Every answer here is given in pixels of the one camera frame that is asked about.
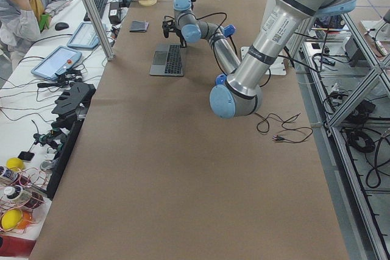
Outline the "grey laptop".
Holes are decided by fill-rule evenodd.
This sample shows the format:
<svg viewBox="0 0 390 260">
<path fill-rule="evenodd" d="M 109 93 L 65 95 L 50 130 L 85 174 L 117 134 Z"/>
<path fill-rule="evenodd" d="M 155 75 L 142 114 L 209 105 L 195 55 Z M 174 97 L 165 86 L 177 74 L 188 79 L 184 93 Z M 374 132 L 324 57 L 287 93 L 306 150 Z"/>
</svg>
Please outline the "grey laptop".
<svg viewBox="0 0 390 260">
<path fill-rule="evenodd" d="M 154 51 L 150 76 L 183 77 L 183 61 L 179 44 L 159 44 Z"/>
</svg>

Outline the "folded grey cloth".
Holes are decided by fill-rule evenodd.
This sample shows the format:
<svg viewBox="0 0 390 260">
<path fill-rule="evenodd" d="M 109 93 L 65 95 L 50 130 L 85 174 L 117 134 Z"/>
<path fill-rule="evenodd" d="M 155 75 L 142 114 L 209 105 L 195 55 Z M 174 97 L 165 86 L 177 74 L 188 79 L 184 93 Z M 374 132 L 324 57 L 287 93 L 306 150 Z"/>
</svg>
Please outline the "folded grey cloth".
<svg viewBox="0 0 390 260">
<path fill-rule="evenodd" d="M 130 25 L 129 32 L 147 32 L 149 27 L 148 21 L 133 20 Z"/>
</svg>

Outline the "blue desk lamp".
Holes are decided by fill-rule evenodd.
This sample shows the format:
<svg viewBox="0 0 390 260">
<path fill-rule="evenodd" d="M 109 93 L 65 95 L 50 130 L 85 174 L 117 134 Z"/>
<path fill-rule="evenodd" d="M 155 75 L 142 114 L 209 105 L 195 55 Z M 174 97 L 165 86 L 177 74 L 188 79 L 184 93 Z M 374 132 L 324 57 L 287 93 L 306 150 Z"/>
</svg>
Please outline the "blue desk lamp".
<svg viewBox="0 0 390 260">
<path fill-rule="evenodd" d="M 237 69 L 240 63 L 235 45 L 229 43 L 229 40 L 232 39 L 231 36 L 234 33 L 235 26 L 228 25 L 226 27 L 221 27 L 213 39 L 213 53 L 224 76 L 224 80 L 226 80 L 229 74 Z"/>
</svg>

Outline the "black keyboard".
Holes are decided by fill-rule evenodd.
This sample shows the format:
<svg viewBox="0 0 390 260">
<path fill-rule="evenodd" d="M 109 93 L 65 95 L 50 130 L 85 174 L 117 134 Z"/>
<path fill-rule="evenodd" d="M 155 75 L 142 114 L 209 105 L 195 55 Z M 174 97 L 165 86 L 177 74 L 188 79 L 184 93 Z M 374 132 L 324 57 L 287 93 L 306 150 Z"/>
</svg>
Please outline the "black keyboard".
<svg viewBox="0 0 390 260">
<path fill-rule="evenodd" d="M 99 13 L 99 17 L 102 18 L 108 0 L 93 0 L 93 1 L 96 6 L 97 12 Z"/>
</svg>

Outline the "far blue teach pendant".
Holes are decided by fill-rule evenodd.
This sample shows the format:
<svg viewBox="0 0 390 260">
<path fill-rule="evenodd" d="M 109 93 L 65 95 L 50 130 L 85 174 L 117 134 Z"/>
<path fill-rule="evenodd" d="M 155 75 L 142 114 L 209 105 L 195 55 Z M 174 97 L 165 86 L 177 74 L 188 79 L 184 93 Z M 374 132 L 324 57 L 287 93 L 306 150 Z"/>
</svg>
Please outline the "far blue teach pendant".
<svg viewBox="0 0 390 260">
<path fill-rule="evenodd" d="M 67 46 L 77 50 L 93 50 L 99 45 L 98 36 L 90 21 L 82 22 L 67 42 Z"/>
</svg>

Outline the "blue teach pendant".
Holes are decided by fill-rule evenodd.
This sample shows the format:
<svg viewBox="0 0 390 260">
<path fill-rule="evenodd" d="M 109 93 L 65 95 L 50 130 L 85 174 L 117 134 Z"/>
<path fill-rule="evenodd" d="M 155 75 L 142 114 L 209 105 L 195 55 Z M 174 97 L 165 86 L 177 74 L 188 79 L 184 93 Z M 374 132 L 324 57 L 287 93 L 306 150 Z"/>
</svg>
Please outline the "blue teach pendant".
<svg viewBox="0 0 390 260">
<path fill-rule="evenodd" d="M 82 53 L 66 46 L 59 46 L 39 62 L 30 73 L 46 80 L 54 80 L 58 75 L 72 68 L 81 58 Z"/>
<path fill-rule="evenodd" d="M 67 46 L 77 50 L 93 50 L 99 45 L 98 36 L 90 21 L 82 22 L 67 42 Z"/>
</svg>

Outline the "near blue teach pendant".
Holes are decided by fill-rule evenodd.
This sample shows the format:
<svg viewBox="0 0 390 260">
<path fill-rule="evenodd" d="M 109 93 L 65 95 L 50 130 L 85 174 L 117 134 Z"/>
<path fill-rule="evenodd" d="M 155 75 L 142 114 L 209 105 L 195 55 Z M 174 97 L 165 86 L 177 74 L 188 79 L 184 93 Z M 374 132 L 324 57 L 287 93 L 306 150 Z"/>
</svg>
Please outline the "near blue teach pendant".
<svg viewBox="0 0 390 260">
<path fill-rule="evenodd" d="M 72 68 L 81 58 L 82 53 L 66 46 L 59 46 L 39 62 L 30 73 L 46 80 L 54 80 L 58 75 Z"/>
</svg>

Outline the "black computer mouse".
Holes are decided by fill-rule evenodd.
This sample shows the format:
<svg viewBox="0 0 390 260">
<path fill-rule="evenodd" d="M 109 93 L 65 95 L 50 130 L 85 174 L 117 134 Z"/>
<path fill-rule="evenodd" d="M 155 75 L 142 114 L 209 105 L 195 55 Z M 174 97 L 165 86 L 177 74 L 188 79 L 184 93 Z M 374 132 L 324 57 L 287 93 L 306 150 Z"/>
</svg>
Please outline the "black computer mouse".
<svg viewBox="0 0 390 260">
<path fill-rule="evenodd" d="M 55 24 L 54 29 L 56 31 L 61 31 L 69 28 L 69 24 L 65 22 L 58 22 Z"/>
</svg>

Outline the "black slotted stand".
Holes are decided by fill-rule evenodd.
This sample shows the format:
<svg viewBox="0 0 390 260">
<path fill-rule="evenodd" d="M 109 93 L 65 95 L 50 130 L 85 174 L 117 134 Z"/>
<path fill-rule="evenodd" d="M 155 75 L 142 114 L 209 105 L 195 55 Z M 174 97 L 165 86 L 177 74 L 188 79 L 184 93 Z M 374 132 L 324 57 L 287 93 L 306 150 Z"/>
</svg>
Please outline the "black slotted stand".
<svg viewBox="0 0 390 260">
<path fill-rule="evenodd" d="M 96 89 L 93 84 L 76 82 L 68 90 L 64 90 L 55 101 L 55 108 L 51 111 L 57 115 L 57 120 L 65 120 L 68 117 L 77 118 L 77 109 L 80 104 L 89 106 Z"/>
</svg>

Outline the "person in grey jacket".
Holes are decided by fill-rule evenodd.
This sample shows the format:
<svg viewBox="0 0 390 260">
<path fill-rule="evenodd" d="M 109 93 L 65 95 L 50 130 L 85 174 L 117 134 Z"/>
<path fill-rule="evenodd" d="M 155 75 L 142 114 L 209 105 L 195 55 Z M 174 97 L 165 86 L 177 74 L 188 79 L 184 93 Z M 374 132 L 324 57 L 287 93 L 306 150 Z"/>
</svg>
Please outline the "person in grey jacket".
<svg viewBox="0 0 390 260">
<path fill-rule="evenodd" d="M 24 55 L 40 37 L 41 17 L 66 0 L 1 0 L 1 41 Z"/>
</svg>

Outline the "yellow ball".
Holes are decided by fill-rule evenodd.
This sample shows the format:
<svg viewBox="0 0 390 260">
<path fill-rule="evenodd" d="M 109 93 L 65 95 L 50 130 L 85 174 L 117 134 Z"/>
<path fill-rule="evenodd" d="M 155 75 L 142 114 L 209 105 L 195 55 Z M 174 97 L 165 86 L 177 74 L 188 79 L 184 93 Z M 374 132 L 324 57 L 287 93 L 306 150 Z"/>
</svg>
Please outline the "yellow ball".
<svg viewBox="0 0 390 260">
<path fill-rule="evenodd" d="M 20 209 L 10 209 L 6 211 L 1 217 L 1 228 L 3 230 L 23 230 L 21 221 L 23 219 L 23 212 Z"/>
</svg>

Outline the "aluminium frame post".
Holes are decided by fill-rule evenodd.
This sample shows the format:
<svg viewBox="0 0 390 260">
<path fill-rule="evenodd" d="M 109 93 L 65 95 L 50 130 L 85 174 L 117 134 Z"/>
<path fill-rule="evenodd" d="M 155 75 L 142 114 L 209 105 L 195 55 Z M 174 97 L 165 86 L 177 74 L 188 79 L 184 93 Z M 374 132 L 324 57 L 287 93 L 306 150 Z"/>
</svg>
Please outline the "aluminium frame post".
<svg viewBox="0 0 390 260">
<path fill-rule="evenodd" d="M 82 0 L 85 9 L 90 17 L 96 35 L 99 39 L 100 45 L 103 48 L 104 54 L 108 61 L 113 60 L 114 52 L 106 35 L 106 31 L 102 25 L 101 17 L 97 11 L 97 8 L 93 0 Z"/>
</svg>

